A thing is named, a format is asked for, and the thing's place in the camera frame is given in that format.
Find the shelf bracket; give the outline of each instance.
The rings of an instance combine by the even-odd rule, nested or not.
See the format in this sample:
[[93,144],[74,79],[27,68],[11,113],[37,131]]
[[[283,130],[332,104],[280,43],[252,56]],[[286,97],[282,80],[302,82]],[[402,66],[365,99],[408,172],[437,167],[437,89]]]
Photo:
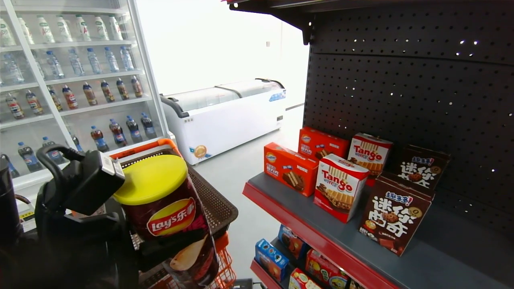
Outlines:
[[271,8],[270,1],[245,1],[237,3],[237,7],[230,4],[230,10],[269,14],[300,29],[303,34],[303,44],[308,45],[313,41],[314,13],[305,13],[300,7],[289,9]]

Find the red shelf edge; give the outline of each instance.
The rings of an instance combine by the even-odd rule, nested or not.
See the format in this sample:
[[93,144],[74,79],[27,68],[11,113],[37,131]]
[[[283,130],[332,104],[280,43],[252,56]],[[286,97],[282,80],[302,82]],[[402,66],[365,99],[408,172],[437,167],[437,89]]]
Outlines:
[[268,274],[256,260],[252,260],[250,269],[257,275],[257,277],[268,287],[268,289],[282,289],[280,285]]
[[281,207],[281,205],[274,199],[261,193],[260,190],[252,184],[248,182],[245,184],[243,195],[272,215],[281,224],[289,227],[296,235],[302,238],[316,251],[327,257],[334,264],[343,268],[352,278],[357,280],[364,287],[383,289],[398,288],[398,286],[367,267],[362,261],[339,247],[332,240],[322,234],[319,234],[315,229],[305,224],[300,218],[298,218],[298,216]]

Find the yellow lid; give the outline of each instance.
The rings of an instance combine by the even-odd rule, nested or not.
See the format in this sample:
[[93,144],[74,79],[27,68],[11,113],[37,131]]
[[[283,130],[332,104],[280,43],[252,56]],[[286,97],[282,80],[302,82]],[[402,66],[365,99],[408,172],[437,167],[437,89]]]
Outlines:
[[123,173],[125,182],[113,197],[122,205],[137,206],[175,191],[187,178],[188,166],[179,156],[159,155],[141,160]]

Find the shopping cart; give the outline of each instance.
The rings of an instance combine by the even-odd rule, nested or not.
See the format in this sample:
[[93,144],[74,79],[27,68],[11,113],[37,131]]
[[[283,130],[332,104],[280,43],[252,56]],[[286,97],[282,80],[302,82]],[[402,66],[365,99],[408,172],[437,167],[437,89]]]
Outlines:
[[[140,147],[113,154],[111,157],[119,159],[121,166],[126,168],[143,159],[164,154],[181,156],[176,144],[172,140],[164,138]],[[237,218],[238,211],[234,205],[214,189],[191,166],[188,165],[188,169],[191,181],[204,206],[205,215],[215,240],[216,253],[218,256],[219,272],[215,280],[209,285],[209,289],[228,289],[234,283],[236,276],[231,267],[232,257],[227,252],[227,245],[229,243],[227,230],[230,223]],[[133,235],[132,240],[134,247],[138,249],[141,240],[137,235]],[[139,288],[178,289],[178,286],[162,265],[158,265],[139,276]]]

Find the glass freezer lid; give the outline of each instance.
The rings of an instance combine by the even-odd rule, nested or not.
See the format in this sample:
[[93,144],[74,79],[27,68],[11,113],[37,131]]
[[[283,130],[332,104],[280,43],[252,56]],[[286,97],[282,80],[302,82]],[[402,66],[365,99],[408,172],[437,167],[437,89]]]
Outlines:
[[197,110],[202,107],[207,107],[239,98],[236,92],[218,87],[205,88],[197,91],[178,93],[164,97],[178,104],[183,112]]
[[252,79],[229,84],[217,85],[216,87],[237,91],[241,97],[248,97],[272,91],[274,89],[284,88],[279,82],[267,79]]

